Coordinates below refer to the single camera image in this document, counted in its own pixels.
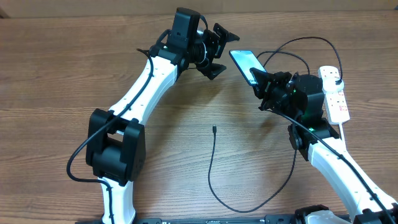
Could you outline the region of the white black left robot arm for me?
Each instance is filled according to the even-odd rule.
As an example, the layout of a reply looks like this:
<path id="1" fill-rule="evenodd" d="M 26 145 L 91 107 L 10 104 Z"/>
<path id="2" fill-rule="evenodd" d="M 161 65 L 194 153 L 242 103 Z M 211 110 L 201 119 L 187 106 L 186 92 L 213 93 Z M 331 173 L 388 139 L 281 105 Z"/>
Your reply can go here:
<path id="1" fill-rule="evenodd" d="M 162 95 L 190 64 L 210 80 L 226 70 L 214 63 L 228 42 L 239 36 L 219 24 L 199 28 L 199 12 L 177 8 L 171 29 L 161 33 L 143 54 L 146 65 L 128 92 L 108 110 L 92 112 L 88 137 L 71 154 L 71 180 L 101 185 L 104 213 L 97 223 L 133 223 L 133 183 L 146 159 L 145 125 Z"/>

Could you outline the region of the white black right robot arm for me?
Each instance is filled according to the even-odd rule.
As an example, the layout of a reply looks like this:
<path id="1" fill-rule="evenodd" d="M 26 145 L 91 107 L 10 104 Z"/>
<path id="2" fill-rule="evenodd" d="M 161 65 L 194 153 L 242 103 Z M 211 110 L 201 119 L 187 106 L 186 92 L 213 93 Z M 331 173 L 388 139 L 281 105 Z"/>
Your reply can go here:
<path id="1" fill-rule="evenodd" d="M 383 192 L 348 153 L 323 117 L 323 81 L 314 75 L 250 68 L 260 110 L 291 122 L 289 140 L 318 169 L 346 207 L 352 223 L 397 223 L 397 201 Z"/>

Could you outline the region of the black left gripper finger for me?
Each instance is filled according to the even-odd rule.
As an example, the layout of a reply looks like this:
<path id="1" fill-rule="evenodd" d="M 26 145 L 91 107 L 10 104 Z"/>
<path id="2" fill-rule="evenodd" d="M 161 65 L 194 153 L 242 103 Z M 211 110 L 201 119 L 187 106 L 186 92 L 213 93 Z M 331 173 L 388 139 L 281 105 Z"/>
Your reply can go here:
<path id="1" fill-rule="evenodd" d="M 240 40 L 240 37 L 238 35 L 227 31 L 219 23 L 214 24 L 213 32 L 220 38 L 219 42 L 233 42 Z"/>
<path id="2" fill-rule="evenodd" d="M 205 66 L 197 65 L 196 69 L 209 80 L 214 80 L 221 72 L 226 70 L 226 66 L 217 63 L 209 63 Z"/>

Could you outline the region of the blue screen smartphone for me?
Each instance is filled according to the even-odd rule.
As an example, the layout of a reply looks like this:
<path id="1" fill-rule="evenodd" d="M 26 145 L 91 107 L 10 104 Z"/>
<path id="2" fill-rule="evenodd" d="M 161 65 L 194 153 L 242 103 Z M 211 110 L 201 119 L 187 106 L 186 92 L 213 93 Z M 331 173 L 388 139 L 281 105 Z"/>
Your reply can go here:
<path id="1" fill-rule="evenodd" d="M 258 82 L 251 69 L 255 68 L 256 70 L 262 72 L 266 72 L 266 70 L 261 65 L 260 61 L 258 61 L 253 52 L 250 50 L 230 50 L 229 55 L 247 83 L 250 86 L 257 85 Z"/>

